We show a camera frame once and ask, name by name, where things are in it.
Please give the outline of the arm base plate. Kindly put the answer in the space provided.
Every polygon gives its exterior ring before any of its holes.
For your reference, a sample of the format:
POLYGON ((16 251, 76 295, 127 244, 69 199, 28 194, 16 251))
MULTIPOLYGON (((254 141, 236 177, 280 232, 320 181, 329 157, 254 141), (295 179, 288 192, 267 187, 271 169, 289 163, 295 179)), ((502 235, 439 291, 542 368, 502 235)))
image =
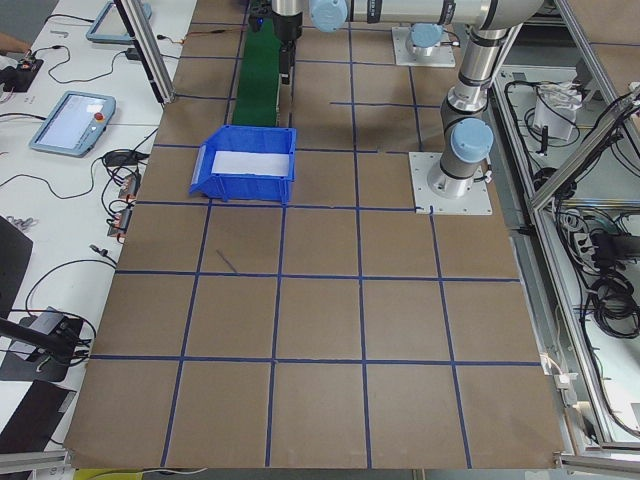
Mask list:
POLYGON ((395 62, 401 66, 421 66, 433 68, 454 68, 456 65, 453 42, 444 31, 441 45, 435 48, 428 57, 414 57, 405 47, 405 40, 410 27, 393 27, 392 39, 394 43, 395 62))
POLYGON ((488 216, 493 213, 487 184, 475 182, 477 167, 467 179, 453 179, 441 169, 439 152, 410 152, 415 212, 433 215, 488 216))

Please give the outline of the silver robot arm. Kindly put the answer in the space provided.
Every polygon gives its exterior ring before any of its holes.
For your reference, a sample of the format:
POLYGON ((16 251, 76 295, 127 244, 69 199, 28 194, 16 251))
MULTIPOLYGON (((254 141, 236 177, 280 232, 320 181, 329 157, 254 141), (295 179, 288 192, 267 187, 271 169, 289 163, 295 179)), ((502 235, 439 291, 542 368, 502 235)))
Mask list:
POLYGON ((415 23, 408 31, 405 47, 414 57, 431 56, 434 49, 441 45, 444 27, 432 23, 415 23))
POLYGON ((302 35, 303 9, 316 29, 334 32, 346 22, 413 22, 470 27, 456 84, 441 106, 445 148, 428 173, 436 195, 459 199, 470 190, 476 169, 493 145, 491 128, 480 119, 508 37, 542 6, 540 1, 272 1, 274 34, 281 42, 280 73, 289 80, 296 41, 302 35))

